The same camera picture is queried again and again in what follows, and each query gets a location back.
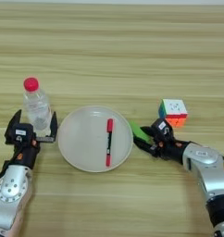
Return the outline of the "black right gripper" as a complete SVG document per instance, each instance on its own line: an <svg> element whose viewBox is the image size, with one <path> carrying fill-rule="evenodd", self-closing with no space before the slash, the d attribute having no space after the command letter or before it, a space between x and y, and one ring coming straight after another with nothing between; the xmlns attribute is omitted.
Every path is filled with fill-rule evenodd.
<svg viewBox="0 0 224 237"><path fill-rule="evenodd" d="M180 164L183 163L182 156L189 142L172 139L169 141L162 141L156 139L156 130L150 126L142 126L141 130L148 136L150 136L155 144L149 144L145 140L134 137L133 141L138 148L147 152L151 156L160 157L164 160L173 160Z"/></svg>

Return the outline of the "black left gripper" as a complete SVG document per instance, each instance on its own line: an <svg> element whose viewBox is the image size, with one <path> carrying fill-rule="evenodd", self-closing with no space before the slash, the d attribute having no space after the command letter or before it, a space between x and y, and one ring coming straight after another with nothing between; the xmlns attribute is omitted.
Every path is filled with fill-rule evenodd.
<svg viewBox="0 0 224 237"><path fill-rule="evenodd" d="M18 110L12 119L9 121L6 132L6 144L13 143L14 130L13 127L19 124L21 117L21 110ZM53 143L57 134L57 117L56 112L53 113L50 123L50 137L36 137L32 139L29 144L21 146L17 150L17 156L13 160L13 165L20 165L33 169L37 155L41 149L41 143Z"/></svg>

